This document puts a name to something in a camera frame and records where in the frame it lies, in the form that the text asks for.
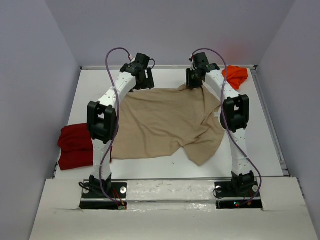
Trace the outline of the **beige t shirt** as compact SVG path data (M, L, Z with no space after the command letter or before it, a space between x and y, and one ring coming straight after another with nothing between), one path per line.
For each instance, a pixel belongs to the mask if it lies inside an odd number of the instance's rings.
M224 138L225 131L215 117L219 109L220 102L204 86L128 93L120 104L119 131L111 156L152 159L183 148L187 158L201 166Z

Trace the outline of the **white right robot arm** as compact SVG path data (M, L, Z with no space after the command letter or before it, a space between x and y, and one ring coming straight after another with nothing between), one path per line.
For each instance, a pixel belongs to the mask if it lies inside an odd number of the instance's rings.
M217 193L244 196L256 185L255 176L246 153L246 129L249 122L250 100L240 94L227 81L228 67L221 71L217 64L209 63L205 52L191 54L191 67L186 70L186 85L200 88L206 83L220 98L220 124L228 135L232 157L231 180Z

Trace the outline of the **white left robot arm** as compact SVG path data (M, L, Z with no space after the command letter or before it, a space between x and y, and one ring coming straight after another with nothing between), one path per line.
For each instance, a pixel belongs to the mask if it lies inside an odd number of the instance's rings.
M155 87L152 68L149 67L151 60L149 56L137 53L130 63L121 67L116 80L111 81L110 89L100 99L87 105L86 123L93 145L89 187L101 198L108 196L112 188L108 158L119 129L120 104L134 90Z

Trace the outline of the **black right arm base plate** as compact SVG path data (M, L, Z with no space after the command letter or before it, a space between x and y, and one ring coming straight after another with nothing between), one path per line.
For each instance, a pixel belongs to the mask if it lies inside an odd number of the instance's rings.
M216 199L215 206L217 210L235 210L235 209L263 209L261 195L257 193L258 183L246 189L244 192L236 193L231 189L230 181L217 181L214 183L212 191Z

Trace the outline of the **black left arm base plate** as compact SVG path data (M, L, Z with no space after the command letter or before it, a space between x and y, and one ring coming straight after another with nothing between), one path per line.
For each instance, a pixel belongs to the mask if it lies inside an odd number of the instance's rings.
M79 207L82 210L126 210L127 190L126 182L113 182L106 197L99 186L91 186L88 181L79 182L82 188Z

